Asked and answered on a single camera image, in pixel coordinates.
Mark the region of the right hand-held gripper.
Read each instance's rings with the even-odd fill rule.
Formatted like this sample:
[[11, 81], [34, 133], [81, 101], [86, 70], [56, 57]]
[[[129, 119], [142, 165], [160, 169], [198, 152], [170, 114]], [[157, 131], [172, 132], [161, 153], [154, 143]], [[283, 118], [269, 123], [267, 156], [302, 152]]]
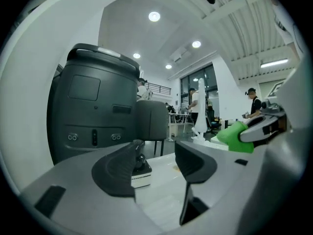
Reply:
[[239, 134], [240, 141], [248, 143], [268, 139], [278, 132], [277, 117], [282, 116], [287, 117], [294, 130], [308, 128], [307, 90], [308, 58], [305, 56], [276, 91], [276, 96], [263, 102], [262, 114], [245, 122], [248, 128]]

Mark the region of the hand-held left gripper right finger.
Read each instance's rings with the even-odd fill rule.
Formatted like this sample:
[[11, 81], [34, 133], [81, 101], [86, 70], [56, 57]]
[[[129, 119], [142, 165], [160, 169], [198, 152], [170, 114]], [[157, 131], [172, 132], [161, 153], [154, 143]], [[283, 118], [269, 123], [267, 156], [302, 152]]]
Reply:
[[175, 235], [253, 235], [293, 195], [306, 168], [306, 132], [292, 130], [236, 153], [189, 142], [175, 144], [186, 180]]

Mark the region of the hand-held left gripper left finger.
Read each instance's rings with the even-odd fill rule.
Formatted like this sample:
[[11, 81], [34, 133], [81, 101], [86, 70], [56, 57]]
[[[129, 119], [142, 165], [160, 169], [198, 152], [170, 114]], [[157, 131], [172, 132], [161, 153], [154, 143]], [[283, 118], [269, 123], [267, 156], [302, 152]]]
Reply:
[[161, 235], [139, 207], [131, 175], [141, 142], [102, 148], [55, 165], [21, 192], [59, 235]]

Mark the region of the green cloth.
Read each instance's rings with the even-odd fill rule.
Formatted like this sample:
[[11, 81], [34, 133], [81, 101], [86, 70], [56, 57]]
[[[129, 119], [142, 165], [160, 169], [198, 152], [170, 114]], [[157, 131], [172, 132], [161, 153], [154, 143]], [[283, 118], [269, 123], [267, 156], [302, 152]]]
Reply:
[[247, 130], [248, 126], [240, 121], [236, 121], [234, 124], [226, 129], [218, 132], [217, 139], [228, 146], [229, 151], [253, 153], [253, 142], [242, 142], [240, 140], [240, 134]]

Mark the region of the long ceiling light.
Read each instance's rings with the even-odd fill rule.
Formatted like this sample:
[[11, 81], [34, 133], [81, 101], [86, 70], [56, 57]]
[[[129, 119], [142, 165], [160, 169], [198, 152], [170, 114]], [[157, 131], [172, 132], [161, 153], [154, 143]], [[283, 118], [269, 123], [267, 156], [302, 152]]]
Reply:
[[264, 69], [264, 68], [268, 68], [268, 67], [272, 67], [272, 66], [276, 66], [276, 65], [281, 65], [281, 64], [287, 63], [288, 61], [289, 60], [286, 58], [286, 59], [271, 61], [271, 62], [267, 62], [267, 63], [262, 63], [260, 65], [260, 68]]

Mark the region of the dark grey machine cabinet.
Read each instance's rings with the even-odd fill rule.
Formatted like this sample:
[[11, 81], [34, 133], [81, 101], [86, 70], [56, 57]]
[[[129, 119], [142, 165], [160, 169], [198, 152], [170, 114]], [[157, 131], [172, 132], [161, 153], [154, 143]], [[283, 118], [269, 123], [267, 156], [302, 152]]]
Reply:
[[140, 66], [99, 46], [78, 43], [53, 78], [47, 137], [54, 164], [136, 138]]

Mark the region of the dark grey chair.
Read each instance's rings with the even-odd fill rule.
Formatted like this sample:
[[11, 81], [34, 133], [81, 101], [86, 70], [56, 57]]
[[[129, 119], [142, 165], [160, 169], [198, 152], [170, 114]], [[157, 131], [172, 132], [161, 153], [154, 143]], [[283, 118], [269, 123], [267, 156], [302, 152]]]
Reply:
[[169, 113], [165, 103], [154, 100], [139, 100], [135, 107], [136, 138], [154, 141], [154, 155], [157, 142], [161, 142], [160, 156], [163, 156], [164, 141], [167, 139]]

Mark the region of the ceiling air conditioner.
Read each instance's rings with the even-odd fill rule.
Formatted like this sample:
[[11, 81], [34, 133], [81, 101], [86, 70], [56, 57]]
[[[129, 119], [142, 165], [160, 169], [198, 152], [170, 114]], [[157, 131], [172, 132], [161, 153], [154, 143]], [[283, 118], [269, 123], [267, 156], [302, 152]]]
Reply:
[[178, 48], [170, 55], [170, 60], [176, 64], [181, 63], [192, 55], [192, 53], [185, 47]]

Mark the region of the person's white printed shirt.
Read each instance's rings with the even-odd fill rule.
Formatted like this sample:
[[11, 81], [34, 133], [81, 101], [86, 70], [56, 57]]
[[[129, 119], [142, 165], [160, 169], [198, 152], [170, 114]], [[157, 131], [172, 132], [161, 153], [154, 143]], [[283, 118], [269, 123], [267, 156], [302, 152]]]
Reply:
[[286, 46], [290, 47], [298, 60], [307, 50], [306, 44], [294, 20], [278, 0], [271, 0], [275, 27]]

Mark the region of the dark glass window wall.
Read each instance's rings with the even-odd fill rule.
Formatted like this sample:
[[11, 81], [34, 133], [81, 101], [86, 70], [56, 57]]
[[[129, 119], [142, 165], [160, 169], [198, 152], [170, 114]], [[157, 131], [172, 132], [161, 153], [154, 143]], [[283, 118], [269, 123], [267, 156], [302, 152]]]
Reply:
[[199, 80], [204, 80], [204, 89], [206, 97], [206, 115], [209, 118], [213, 127], [208, 123], [208, 131], [217, 132], [220, 130], [220, 111], [219, 111], [219, 93], [216, 75], [213, 65], [208, 65], [199, 71], [193, 72], [190, 75], [183, 77], [180, 80], [180, 111], [187, 113], [187, 106], [192, 103], [190, 89], [198, 90]]

